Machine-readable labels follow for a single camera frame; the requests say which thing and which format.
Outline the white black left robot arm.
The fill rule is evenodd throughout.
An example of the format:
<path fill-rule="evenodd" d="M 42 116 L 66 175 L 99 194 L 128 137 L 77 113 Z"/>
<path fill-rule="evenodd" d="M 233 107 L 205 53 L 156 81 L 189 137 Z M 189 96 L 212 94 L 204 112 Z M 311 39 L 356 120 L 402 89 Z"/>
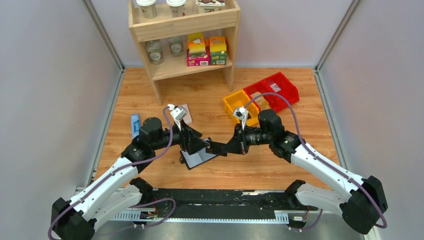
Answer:
<path fill-rule="evenodd" d="M 62 197 L 52 205 L 51 224 L 47 235 L 56 233 L 61 240 L 90 240 L 97 230 L 122 210 L 149 201 L 144 183 L 136 176 L 152 161 L 158 159 L 155 151 L 179 145 L 192 155 L 208 148 L 202 134 L 183 121 L 170 129 L 163 129 L 157 117 L 146 119 L 139 134 L 121 153 L 112 167 L 85 190 L 69 200 Z"/>

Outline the black leather card holder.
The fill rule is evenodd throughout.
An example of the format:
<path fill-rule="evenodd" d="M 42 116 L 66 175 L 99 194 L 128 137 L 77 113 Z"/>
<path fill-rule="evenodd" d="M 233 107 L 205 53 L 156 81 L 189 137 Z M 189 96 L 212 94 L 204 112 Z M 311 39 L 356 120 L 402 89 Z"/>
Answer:
<path fill-rule="evenodd" d="M 218 155 L 216 154 L 206 152 L 205 147 L 194 154 L 188 154 L 188 152 L 181 147 L 179 161 L 181 164 L 184 164 L 188 170 L 191 170 L 217 157 Z"/>

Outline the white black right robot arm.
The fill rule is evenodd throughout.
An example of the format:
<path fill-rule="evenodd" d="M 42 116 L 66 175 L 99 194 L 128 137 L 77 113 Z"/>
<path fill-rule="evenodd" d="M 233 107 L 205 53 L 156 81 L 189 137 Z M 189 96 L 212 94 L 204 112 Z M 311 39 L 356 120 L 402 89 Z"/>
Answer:
<path fill-rule="evenodd" d="M 294 181 L 287 191 L 294 204 L 313 206 L 342 217 L 356 232 L 366 235 L 378 221 L 387 227 L 388 209 L 382 182 L 375 176 L 355 174 L 316 151 L 299 134 L 285 130 L 281 118 L 272 109 L 258 115 L 259 126 L 234 127 L 227 143 L 207 141 L 206 151 L 214 155 L 245 155 L 250 146 L 267 145 L 278 158 L 307 170 L 330 189 L 315 187 L 303 180 Z"/>

